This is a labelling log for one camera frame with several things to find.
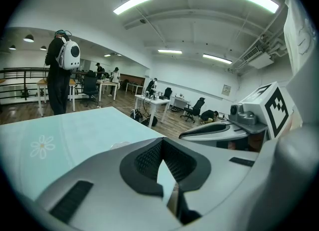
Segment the white flower print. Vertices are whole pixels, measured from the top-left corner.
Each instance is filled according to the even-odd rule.
[[[53,141],[53,136],[45,139],[44,135],[40,136],[39,142],[33,141],[31,143],[31,147],[35,149],[31,151],[30,157],[35,157],[37,154],[39,154],[40,159],[45,159],[46,150],[53,150],[55,148],[55,145],[50,143],[51,141]]]

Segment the table leg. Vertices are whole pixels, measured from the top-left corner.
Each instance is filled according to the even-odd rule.
[[[72,96],[73,111],[75,112],[75,87],[73,86],[72,86],[72,92],[73,92],[73,96]]]
[[[154,119],[155,110],[156,110],[156,105],[152,105],[149,128],[152,128],[152,123],[153,123],[153,119]]]
[[[44,86],[44,103],[46,104],[46,86]]]
[[[135,100],[135,109],[137,109],[137,108],[138,108],[138,103],[139,103],[139,99],[138,99],[138,98],[136,98],[136,100]]]
[[[37,90],[38,90],[39,111],[40,111],[41,117],[43,117],[42,106],[41,106],[41,96],[40,96],[40,86],[39,85],[37,85]]]
[[[113,100],[115,100],[115,97],[116,97],[116,90],[118,90],[118,85],[115,85],[114,87],[115,87],[115,89],[114,89],[114,96],[113,96]]]
[[[99,87],[99,102],[101,101],[101,90],[102,90],[102,85],[100,84],[100,87]]]
[[[166,104],[166,106],[165,106],[165,111],[164,111],[164,113],[163,113],[163,117],[161,117],[161,123],[163,123],[164,122],[164,119],[165,119],[165,115],[166,115],[166,111],[167,111],[167,109],[168,109],[168,107],[169,107],[169,103],[170,102],[168,102],[167,104]]]

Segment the office chair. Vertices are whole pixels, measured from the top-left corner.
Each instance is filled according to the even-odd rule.
[[[171,96],[171,93],[172,93],[171,88],[166,88],[165,92],[164,92],[164,95],[163,95],[163,93],[161,93],[161,96],[159,97],[159,99],[162,99],[162,100],[169,99],[170,96]]]
[[[89,96],[89,99],[87,101],[91,101],[91,97],[94,95],[97,95],[99,92],[96,89],[96,82],[98,80],[97,77],[91,77],[91,74],[87,74],[84,77],[84,87],[83,87],[83,93]]]
[[[199,116],[200,114],[200,108],[204,105],[204,100],[205,98],[200,98],[197,103],[194,105],[193,109],[190,109],[190,105],[188,105],[188,107],[185,107],[184,110],[187,112],[187,115],[181,115],[180,117],[187,117],[186,121],[188,119],[191,119],[193,121],[193,123],[195,123],[195,120],[194,120],[194,116]]]

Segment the table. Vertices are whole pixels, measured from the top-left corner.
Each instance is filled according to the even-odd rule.
[[[171,99],[174,99],[174,102],[172,102],[172,104],[170,104],[170,105],[172,105],[172,106],[175,106],[176,100],[177,100],[178,102],[185,103],[186,105],[189,104],[189,101],[187,101],[187,100],[185,100],[185,99],[182,99],[182,98],[178,98],[178,97],[170,97],[170,98],[171,98]]]
[[[127,83],[127,84],[126,84],[126,90],[125,90],[125,92],[128,91],[128,85],[131,85],[131,86],[132,86],[132,93],[133,93],[134,87],[136,87],[135,95],[137,95],[137,93],[138,93],[138,88],[143,88],[143,86],[141,86],[141,85]]]
[[[164,136],[107,107],[0,125],[0,161],[13,188],[35,200],[53,181],[112,145],[157,137]]]
[[[99,87],[99,102],[101,101],[102,86],[106,86],[106,92],[108,91],[108,87],[109,87],[109,86],[115,87],[115,89],[114,89],[114,95],[113,95],[113,100],[115,100],[116,90],[118,89],[118,84],[117,84],[117,83],[108,82],[108,81],[103,82],[102,80],[97,80],[96,83],[100,84],[100,87]]]
[[[71,100],[72,97],[72,102],[73,102],[73,111],[75,112],[75,81],[73,79],[70,79],[70,92],[69,92],[69,99]],[[46,86],[47,82],[45,82],[43,79],[39,80],[37,83],[37,92],[38,92],[38,103],[39,103],[39,110],[41,117],[43,117],[43,111],[42,111],[42,106],[41,106],[41,96],[40,96],[40,87],[44,86],[44,102],[46,103]]]
[[[169,99],[157,99],[157,100],[151,100],[149,98],[146,98],[146,97],[143,97],[141,95],[135,95],[135,98],[136,98],[136,101],[135,101],[135,109],[138,108],[138,103],[139,101],[145,101],[149,104],[151,104],[151,118],[150,118],[150,123],[149,123],[149,128],[152,127],[152,123],[153,123],[153,118],[154,118],[154,114],[155,114],[155,110],[157,108],[158,105],[162,105],[162,104],[166,104],[165,106],[165,110],[164,110],[164,113],[163,113],[163,117],[161,118],[161,123],[164,122],[164,118],[165,118],[165,115],[166,115],[166,111],[169,107],[169,103],[170,103],[170,100]]]

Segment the air conditioner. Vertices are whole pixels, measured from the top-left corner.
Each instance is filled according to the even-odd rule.
[[[261,54],[263,54],[263,52],[260,50],[259,46],[256,46],[243,57],[243,60],[249,62]]]
[[[255,67],[257,69],[261,69],[265,66],[269,66],[271,64],[273,64],[274,62],[270,59],[271,56],[268,55],[267,52],[259,55],[257,58],[251,60],[248,65],[249,66],[252,66],[252,67]]]

